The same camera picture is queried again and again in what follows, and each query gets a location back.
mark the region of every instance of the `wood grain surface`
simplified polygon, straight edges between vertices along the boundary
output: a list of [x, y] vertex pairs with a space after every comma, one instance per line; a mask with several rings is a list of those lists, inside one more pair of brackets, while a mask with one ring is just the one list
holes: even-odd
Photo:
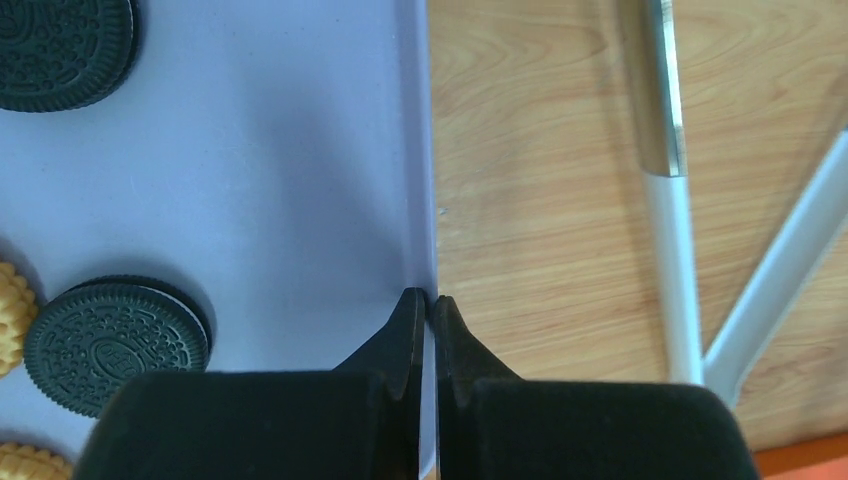
[[[848, 123], [848, 1], [675, 16], [709, 345]], [[430, 22], [442, 293], [525, 377], [663, 380], [613, 1], [430, 0]], [[848, 240], [736, 413], [755, 450], [848, 430]]]

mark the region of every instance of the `chocolate sandwich cookie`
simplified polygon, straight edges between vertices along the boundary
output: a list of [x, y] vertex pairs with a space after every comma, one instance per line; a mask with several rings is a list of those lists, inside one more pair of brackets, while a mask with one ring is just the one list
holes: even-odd
[[203, 371], [209, 351], [208, 322], [186, 294], [144, 277], [104, 277], [43, 308], [24, 344], [24, 365], [56, 403], [96, 417], [131, 378]]
[[84, 107], [126, 79], [139, 43], [136, 0], [1, 0], [0, 108]]

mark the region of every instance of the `light purple tray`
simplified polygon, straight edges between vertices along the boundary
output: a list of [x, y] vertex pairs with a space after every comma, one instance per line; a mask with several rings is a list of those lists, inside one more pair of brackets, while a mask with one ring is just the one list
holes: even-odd
[[[436, 294], [425, 0], [141, 0], [141, 52], [93, 106], [0, 111], [0, 257], [43, 299], [176, 284], [210, 370], [329, 369], [404, 287]], [[422, 472], [435, 458], [428, 335]], [[0, 380], [0, 441], [74, 460], [94, 421]]]

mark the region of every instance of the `white metal bar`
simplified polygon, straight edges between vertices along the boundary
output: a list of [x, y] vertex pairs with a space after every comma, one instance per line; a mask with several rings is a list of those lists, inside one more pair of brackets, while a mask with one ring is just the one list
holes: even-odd
[[822, 161], [707, 352], [707, 386], [729, 406], [848, 218], [848, 129]]
[[704, 382], [683, 109], [671, 0], [618, 0], [654, 232], [669, 380]]
[[642, 177], [654, 232], [669, 381], [703, 385], [688, 179], [650, 173]]

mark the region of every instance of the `metal rod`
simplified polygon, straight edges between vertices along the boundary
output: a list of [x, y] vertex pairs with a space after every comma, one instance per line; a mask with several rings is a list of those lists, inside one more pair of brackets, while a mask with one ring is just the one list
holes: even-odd
[[671, 0], [618, 0], [669, 380], [702, 385], [697, 271]]
[[707, 352], [707, 386], [728, 406], [848, 221], [848, 129], [822, 161]]

